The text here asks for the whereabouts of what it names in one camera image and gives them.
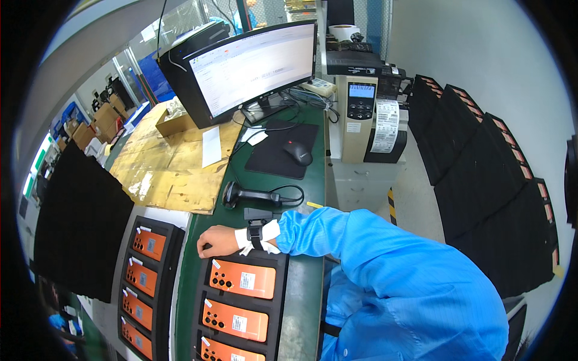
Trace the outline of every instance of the person in blue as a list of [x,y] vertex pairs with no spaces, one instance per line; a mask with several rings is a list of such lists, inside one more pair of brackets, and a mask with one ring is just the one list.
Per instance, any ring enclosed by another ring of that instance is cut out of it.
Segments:
[[[247,0],[246,3],[247,3],[247,7],[249,8],[248,13],[249,13],[249,21],[251,22],[251,27],[253,29],[266,27],[267,23],[258,23],[257,22],[257,18],[255,17],[255,14],[253,14],[253,11],[251,10],[251,8],[257,4],[257,0]],[[243,33],[243,25],[241,25],[241,17],[239,15],[238,10],[233,15],[233,26],[236,28],[237,34]]]
[[[267,242],[261,242],[269,252],[340,260],[331,271],[325,322],[341,330],[324,335],[321,360],[502,359],[508,338],[502,300],[457,249],[368,210],[286,211],[271,223],[277,229],[263,228]],[[199,257],[232,254],[249,242],[244,237],[245,230],[212,226],[197,241]],[[203,250],[206,243],[212,247]]]

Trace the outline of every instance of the mouse pad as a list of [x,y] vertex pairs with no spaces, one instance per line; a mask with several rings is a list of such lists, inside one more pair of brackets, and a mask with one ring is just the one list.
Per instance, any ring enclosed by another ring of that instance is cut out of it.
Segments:
[[267,122],[265,127],[267,128],[268,137],[253,147],[253,152],[245,164],[245,170],[299,180],[303,179],[307,167],[297,165],[295,160],[283,150],[283,146],[285,142],[293,140],[303,144],[311,153],[319,126],[299,124],[284,131],[269,131],[270,129],[286,128],[292,124],[295,123],[284,120]]

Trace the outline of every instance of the monitor screen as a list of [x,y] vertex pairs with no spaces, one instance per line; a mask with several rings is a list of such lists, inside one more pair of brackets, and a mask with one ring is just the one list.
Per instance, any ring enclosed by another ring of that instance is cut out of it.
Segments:
[[243,37],[190,60],[213,117],[313,75],[315,24]]

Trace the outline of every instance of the yellow tape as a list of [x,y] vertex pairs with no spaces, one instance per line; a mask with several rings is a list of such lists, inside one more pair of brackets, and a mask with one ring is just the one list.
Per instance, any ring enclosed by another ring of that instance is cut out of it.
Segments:
[[312,206],[312,207],[315,207],[315,208],[321,208],[321,207],[323,207],[322,205],[317,204],[317,203],[313,203],[313,202],[307,202],[306,204],[307,204],[308,206]]

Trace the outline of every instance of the desk surface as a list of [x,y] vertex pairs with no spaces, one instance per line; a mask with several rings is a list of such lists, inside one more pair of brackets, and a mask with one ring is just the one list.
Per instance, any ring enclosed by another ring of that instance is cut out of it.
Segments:
[[[289,119],[292,114],[291,110],[283,110],[271,117]],[[177,296],[175,328],[177,360],[197,360],[195,355],[191,355],[191,325],[194,313],[194,297],[201,265],[196,247],[199,235],[212,225],[222,224],[236,228],[246,227],[247,222],[243,220],[244,207],[270,209],[277,212],[295,209],[302,213],[311,213],[314,208],[307,206],[307,201],[317,204],[324,204],[325,202],[323,110],[302,106],[298,118],[293,121],[303,121],[306,124],[320,126],[312,151],[313,163],[307,168],[305,178],[303,180],[293,180],[269,174],[246,172],[244,165],[253,147],[244,146],[234,155],[231,165],[226,171],[219,195],[222,194],[225,184],[235,179],[231,170],[231,167],[233,167],[239,182],[246,188],[267,190],[283,184],[300,186],[305,192],[305,200],[299,207],[282,207],[279,209],[268,207],[263,203],[242,202],[233,210],[228,210],[223,207],[219,198],[212,216],[194,215],[183,254]],[[280,192],[283,196],[292,198],[297,198],[300,195],[298,190],[292,188],[282,189]],[[279,360],[315,360],[321,313],[322,283],[323,258],[313,258],[304,255],[290,258],[281,340],[277,356]]]

